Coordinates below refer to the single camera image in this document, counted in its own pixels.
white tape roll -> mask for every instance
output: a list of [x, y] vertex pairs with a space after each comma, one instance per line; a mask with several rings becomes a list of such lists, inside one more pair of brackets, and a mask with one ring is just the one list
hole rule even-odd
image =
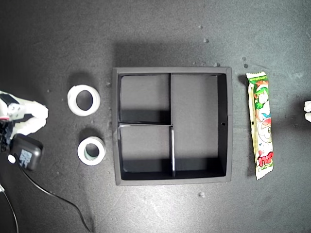
[[[87, 144], [94, 144], [98, 148], [98, 156], [93, 157], [86, 151]], [[98, 137], [88, 137], [84, 139], [78, 146], [78, 156], [79, 159], [86, 165], [93, 166], [99, 164], [106, 155], [106, 149], [104, 147], [104, 142]]]
[[[86, 111], [82, 110], [77, 105], [77, 96], [82, 91], [88, 91], [92, 95], [92, 98], [93, 98], [92, 106]], [[67, 99], [68, 99], [68, 106], [70, 110], [76, 115], [81, 116], [81, 117], [85, 117], [96, 112], [97, 109], [99, 108], [99, 105], [101, 104], [101, 97], [99, 96], [98, 91], [95, 90], [95, 88], [88, 86], [88, 85], [73, 86], [67, 94]]]

dust particle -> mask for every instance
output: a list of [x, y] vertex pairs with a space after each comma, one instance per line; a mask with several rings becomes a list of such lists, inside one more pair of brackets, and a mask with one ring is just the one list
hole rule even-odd
[[205, 198], [205, 193], [204, 193], [204, 192], [200, 192], [200, 193], [199, 193], [199, 197]]

snack packet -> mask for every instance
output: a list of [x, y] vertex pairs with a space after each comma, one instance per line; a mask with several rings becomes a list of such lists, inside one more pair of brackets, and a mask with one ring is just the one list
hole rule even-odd
[[273, 146], [269, 105], [268, 77], [265, 72], [246, 74], [249, 81], [248, 106], [256, 163], [256, 178], [259, 180], [273, 170]]

small hole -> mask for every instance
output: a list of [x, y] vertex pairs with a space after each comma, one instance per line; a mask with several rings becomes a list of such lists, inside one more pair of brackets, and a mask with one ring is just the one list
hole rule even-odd
[[99, 155], [98, 147], [93, 143], [87, 144], [86, 152], [89, 154], [89, 156], [94, 158]]
[[93, 97], [91, 93], [84, 90], [78, 94], [76, 101], [79, 108], [81, 108], [84, 111], [87, 111], [93, 104]]

black table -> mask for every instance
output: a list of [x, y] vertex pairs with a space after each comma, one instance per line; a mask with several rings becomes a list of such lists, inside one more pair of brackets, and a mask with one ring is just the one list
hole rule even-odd
[[[76, 203], [95, 232], [310, 232], [311, 123], [303, 111], [311, 100], [310, 8], [308, 0], [2, 1], [0, 90], [50, 110], [33, 135], [46, 151], [31, 177]], [[112, 67], [215, 63], [233, 70], [232, 181], [116, 186]], [[245, 73], [262, 70], [270, 77], [275, 168], [256, 181]], [[100, 92], [91, 116], [67, 106], [69, 88], [79, 83]], [[76, 154], [90, 135], [107, 147], [94, 167]], [[72, 207], [33, 187], [4, 155], [0, 181], [21, 233], [86, 232]], [[1, 232], [15, 232], [1, 193], [0, 206]]]

